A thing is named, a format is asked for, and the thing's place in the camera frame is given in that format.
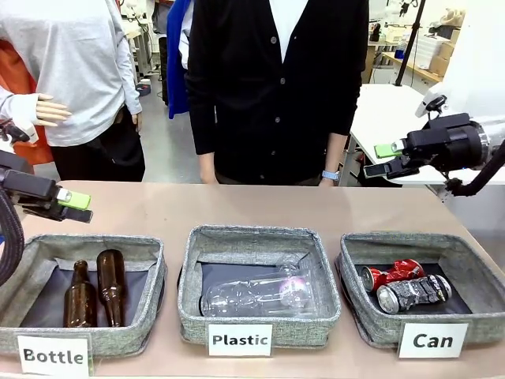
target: black pole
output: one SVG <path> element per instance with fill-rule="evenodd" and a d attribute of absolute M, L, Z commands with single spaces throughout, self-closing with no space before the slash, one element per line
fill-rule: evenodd
<path fill-rule="evenodd" d="M 407 45 L 407 50 L 405 50 L 405 56 L 403 57 L 402 66 L 400 67 L 400 72 L 396 78 L 395 86 L 402 86 L 403 74 L 407 68 L 407 63 L 409 62 L 409 56 L 412 52 L 413 42 L 416 40 L 417 32 L 419 32 L 419 27 L 421 26 L 421 16 L 423 15 L 423 10 L 425 10 L 426 0 L 421 0 L 419 4 L 419 10 L 417 11 L 416 21 L 412 25 L 412 33 L 410 33 L 409 44 Z"/>

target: white label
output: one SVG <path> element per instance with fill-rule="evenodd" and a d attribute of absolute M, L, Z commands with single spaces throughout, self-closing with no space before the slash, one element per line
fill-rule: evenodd
<path fill-rule="evenodd" d="M 18 336 L 23 373 L 89 377 L 88 340 Z"/>
<path fill-rule="evenodd" d="M 457 358 L 468 324 L 405 324 L 399 358 Z"/>
<path fill-rule="evenodd" d="M 221 357 L 269 357 L 271 325 L 209 325 L 208 354 Z"/>

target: wooden shelf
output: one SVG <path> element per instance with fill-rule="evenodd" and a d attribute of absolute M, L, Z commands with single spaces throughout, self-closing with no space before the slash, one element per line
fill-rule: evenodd
<path fill-rule="evenodd" d="M 402 59 L 395 58 L 395 53 L 390 52 L 390 53 L 382 53 L 382 56 L 390 59 L 393 62 L 398 63 L 399 65 L 402 64 Z M 419 67 L 414 67 L 412 63 L 408 62 L 407 67 L 410 70 L 413 70 L 417 75 L 423 77 L 427 81 L 431 81 L 434 83 L 440 83 L 443 80 L 443 77 L 439 77 L 438 75 L 435 75 L 434 73 L 430 73 L 429 71 L 425 69 L 420 69 Z"/>

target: blue watch strap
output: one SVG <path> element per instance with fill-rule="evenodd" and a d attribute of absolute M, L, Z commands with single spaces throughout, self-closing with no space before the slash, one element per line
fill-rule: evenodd
<path fill-rule="evenodd" d="M 331 179 L 331 180 L 339 180 L 339 173 L 324 170 L 323 171 L 323 178 Z"/>

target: floor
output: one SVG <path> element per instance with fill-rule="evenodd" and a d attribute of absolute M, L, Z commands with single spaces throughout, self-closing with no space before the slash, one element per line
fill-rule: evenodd
<path fill-rule="evenodd" d="M 199 183 L 198 161 L 187 114 L 167 117 L 161 100 L 161 83 L 151 78 L 151 94 L 140 98 L 143 128 L 140 133 L 146 159 L 145 182 Z M 38 166 L 36 173 L 59 179 L 54 164 Z M 505 187 L 486 187 L 479 197 L 454 199 L 447 207 L 469 229 L 474 238 L 505 269 Z"/>

